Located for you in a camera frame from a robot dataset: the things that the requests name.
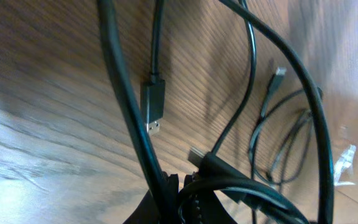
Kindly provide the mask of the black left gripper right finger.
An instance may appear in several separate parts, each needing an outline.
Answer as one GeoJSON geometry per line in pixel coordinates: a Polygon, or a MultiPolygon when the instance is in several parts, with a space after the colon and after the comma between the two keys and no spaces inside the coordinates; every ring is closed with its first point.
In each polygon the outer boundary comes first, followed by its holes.
{"type": "Polygon", "coordinates": [[[214,190],[202,189],[182,206],[182,217],[189,224],[236,224],[227,213],[214,190]]]}

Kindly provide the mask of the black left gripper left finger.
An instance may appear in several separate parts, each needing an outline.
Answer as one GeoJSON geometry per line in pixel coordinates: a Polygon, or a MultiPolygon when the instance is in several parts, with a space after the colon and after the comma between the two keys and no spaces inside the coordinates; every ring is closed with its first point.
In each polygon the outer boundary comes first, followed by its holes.
{"type": "MultiPolygon", "coordinates": [[[[168,192],[172,195],[173,200],[170,202],[170,205],[173,205],[174,208],[177,207],[177,195],[179,188],[178,174],[168,175],[163,173],[164,179],[167,182],[168,192]]],[[[127,218],[123,224],[163,224],[169,223],[168,220],[163,219],[159,210],[156,206],[154,198],[150,191],[148,190],[140,204],[133,211],[133,213],[127,218]]]]}

